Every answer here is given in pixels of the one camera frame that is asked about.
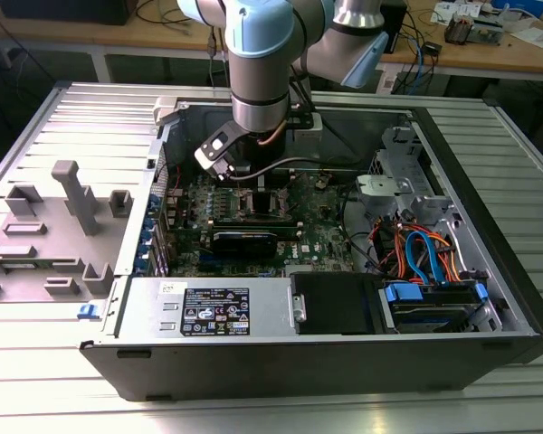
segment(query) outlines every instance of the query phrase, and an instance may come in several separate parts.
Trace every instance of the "power supply label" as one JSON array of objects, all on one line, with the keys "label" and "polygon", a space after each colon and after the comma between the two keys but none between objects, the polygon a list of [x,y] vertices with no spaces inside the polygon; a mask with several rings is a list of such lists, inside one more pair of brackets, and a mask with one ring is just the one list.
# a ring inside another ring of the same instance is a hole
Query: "power supply label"
[{"label": "power supply label", "polygon": [[188,288],[181,320],[183,336],[245,336],[250,333],[248,288]]}]

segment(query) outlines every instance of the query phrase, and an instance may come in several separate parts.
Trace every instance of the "cable on table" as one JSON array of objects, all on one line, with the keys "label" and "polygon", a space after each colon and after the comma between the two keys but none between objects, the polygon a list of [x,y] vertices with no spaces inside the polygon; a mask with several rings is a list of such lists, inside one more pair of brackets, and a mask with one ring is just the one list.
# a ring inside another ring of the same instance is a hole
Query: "cable on table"
[{"label": "cable on table", "polygon": [[177,11],[180,11],[180,9],[178,7],[176,8],[173,8],[173,9],[169,9],[168,11],[165,11],[162,15],[161,15],[161,21],[157,21],[157,20],[151,20],[149,18],[146,18],[145,16],[141,15],[141,10],[149,5],[150,3],[154,2],[155,0],[146,0],[145,2],[141,3],[139,6],[137,6],[137,9],[135,9],[135,15],[137,16],[137,18],[139,20],[142,20],[144,21],[145,23],[150,23],[150,24],[181,24],[181,23],[185,23],[187,21],[191,21],[191,18],[181,18],[180,20],[169,20],[166,18],[166,16],[172,12],[177,12]]},{"label": "cable on table", "polygon": [[52,76],[52,74],[50,72],[48,72],[43,66],[42,64],[36,60],[36,58],[34,56],[32,56],[32,54],[26,50],[26,48],[14,37],[13,34],[11,34],[8,29],[6,29],[6,27],[2,24],[2,22],[0,21],[0,28],[3,30],[4,33],[6,33],[6,35],[12,39],[12,41],[18,45],[20,47],[20,49],[25,52],[26,54],[28,54],[28,57],[30,57],[33,62],[36,64],[36,66],[38,66],[38,68],[44,73],[44,75],[46,75],[46,77],[48,77],[52,83],[56,82],[56,80],[54,79],[54,77]]}]

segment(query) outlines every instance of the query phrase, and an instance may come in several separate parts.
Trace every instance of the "metal bracket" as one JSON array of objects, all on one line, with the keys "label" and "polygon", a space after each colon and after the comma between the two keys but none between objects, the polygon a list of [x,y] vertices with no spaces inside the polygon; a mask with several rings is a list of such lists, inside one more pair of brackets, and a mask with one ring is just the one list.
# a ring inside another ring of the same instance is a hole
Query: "metal bracket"
[{"label": "metal bracket", "polygon": [[448,211],[453,199],[446,196],[416,196],[410,209],[420,224],[435,225]]},{"label": "metal bracket", "polygon": [[291,296],[291,303],[293,305],[293,319],[296,323],[303,323],[306,321],[306,301],[303,294],[294,294]]},{"label": "metal bracket", "polygon": [[159,97],[153,106],[155,125],[163,126],[173,122],[178,117],[180,109],[188,109],[188,104],[179,104],[177,97]]}]

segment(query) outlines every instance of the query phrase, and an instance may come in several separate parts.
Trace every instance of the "black box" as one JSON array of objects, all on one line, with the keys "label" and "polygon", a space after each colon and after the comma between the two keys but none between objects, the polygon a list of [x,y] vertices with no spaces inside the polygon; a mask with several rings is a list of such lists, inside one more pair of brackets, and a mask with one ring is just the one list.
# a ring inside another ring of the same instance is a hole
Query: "black box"
[{"label": "black box", "polygon": [[384,31],[388,33],[388,44],[384,52],[394,52],[398,34],[405,19],[405,0],[382,0],[380,13],[384,16]]},{"label": "black box", "polygon": [[0,0],[7,18],[124,25],[138,0]]}]

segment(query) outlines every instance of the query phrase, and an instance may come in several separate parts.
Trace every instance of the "wire bundle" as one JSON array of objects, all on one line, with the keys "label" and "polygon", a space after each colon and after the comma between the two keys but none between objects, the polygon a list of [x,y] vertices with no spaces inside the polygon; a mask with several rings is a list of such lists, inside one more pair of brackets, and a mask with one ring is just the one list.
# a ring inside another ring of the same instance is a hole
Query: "wire bundle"
[{"label": "wire bundle", "polygon": [[[402,31],[398,35],[403,38],[406,38],[410,42],[408,46],[414,54],[414,61],[410,65],[410,69],[406,72],[406,75],[404,76],[404,78],[398,81],[398,84],[392,90],[392,93],[393,94],[398,93],[398,91],[401,88],[403,88],[403,93],[404,93],[406,89],[408,89],[409,86],[412,86],[408,91],[408,95],[413,95],[416,89],[423,86],[424,84],[426,84],[426,90],[428,90],[428,87],[430,86],[434,77],[434,68],[436,64],[438,63],[438,56],[433,56],[431,54],[432,66],[427,71],[423,72],[424,53],[422,52],[422,46],[426,42],[426,39],[424,38],[423,33],[416,28],[416,23],[411,13],[409,11],[406,11],[406,15],[410,19],[412,25],[402,24]],[[418,63],[418,70],[417,70],[416,76],[412,80],[408,80],[408,76],[413,71],[413,68],[417,63]],[[427,75],[429,76],[428,80],[425,80],[424,78]]]},{"label": "wire bundle", "polygon": [[[402,280],[407,279],[411,282],[418,284],[427,284],[428,277],[417,268],[420,266],[424,256],[428,254],[431,264],[431,271],[434,276],[434,280],[438,283],[439,280],[443,280],[444,276],[436,270],[436,258],[443,264],[444,275],[448,282],[460,282],[462,281],[459,271],[456,268],[456,260],[454,258],[454,248],[452,244],[447,241],[443,236],[434,231],[415,223],[395,223],[396,229],[394,231],[394,244],[395,248],[388,252],[386,256],[376,264],[376,269],[381,272],[387,272],[388,274],[395,275],[395,277]],[[389,230],[391,228],[386,227],[384,223],[379,222],[376,224],[375,229],[370,234],[370,239],[373,241],[376,233],[380,230]],[[413,242],[423,243],[427,246],[427,251],[424,251],[421,258],[418,260],[417,265],[412,262],[412,244]],[[390,260],[395,256],[396,264],[393,267],[387,267]]]}]

